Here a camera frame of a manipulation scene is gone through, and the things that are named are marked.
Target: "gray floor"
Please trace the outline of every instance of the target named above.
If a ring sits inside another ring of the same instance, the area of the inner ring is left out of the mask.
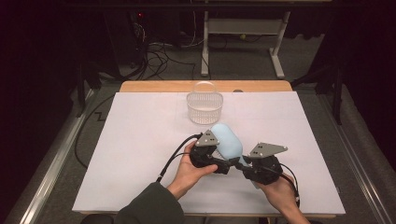
[[[321,39],[320,37],[304,40],[297,37],[284,40],[279,58],[286,80],[294,80],[307,72]],[[263,37],[252,43],[228,39],[226,48],[222,49],[225,46],[224,40],[221,37],[211,38],[209,44],[212,47],[209,54],[211,79],[276,79],[267,52],[274,43],[273,37]],[[168,61],[166,70],[160,74],[160,77],[153,79],[208,79],[200,76],[201,47],[182,49],[166,47],[166,53],[171,59],[188,64]],[[156,59],[150,62],[151,65],[160,64],[158,59],[157,62]],[[126,74],[130,69],[128,66],[122,66],[121,71]],[[152,73],[148,70],[145,77]],[[295,90],[299,94],[305,114],[346,209],[344,216],[333,219],[315,218],[315,220],[323,223],[392,223],[391,220],[396,220],[395,214],[390,214],[396,208],[396,174],[367,131],[347,88],[343,89],[341,115],[343,125],[338,126],[334,125],[329,115],[331,94],[316,95],[313,91],[314,86],[315,84],[302,85]],[[105,83],[92,98],[92,106],[99,105],[119,88],[120,83]],[[111,100],[100,105],[95,112],[102,112],[102,117],[105,117],[110,106]],[[20,223],[60,144],[68,135],[76,110],[75,108],[71,113],[6,223]],[[92,114],[78,139],[78,155],[87,164],[103,125],[104,122],[98,120],[98,114]],[[71,207],[84,175],[85,169],[77,162],[72,148],[36,223],[79,223],[84,216],[72,212]],[[286,222],[281,218],[279,223]]]

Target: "white paper sheet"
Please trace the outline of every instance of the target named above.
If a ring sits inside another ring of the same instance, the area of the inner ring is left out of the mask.
[[[117,93],[74,211],[119,211],[156,180],[187,137],[211,127],[189,120],[186,95]],[[219,122],[229,125],[239,137],[245,155],[258,142],[289,148],[276,156],[297,176],[303,213],[345,213],[296,92],[224,92],[223,97]],[[173,180],[178,161],[168,168],[162,180],[164,186]],[[234,167],[227,175],[203,177],[179,201],[185,213],[277,213],[263,192]]]

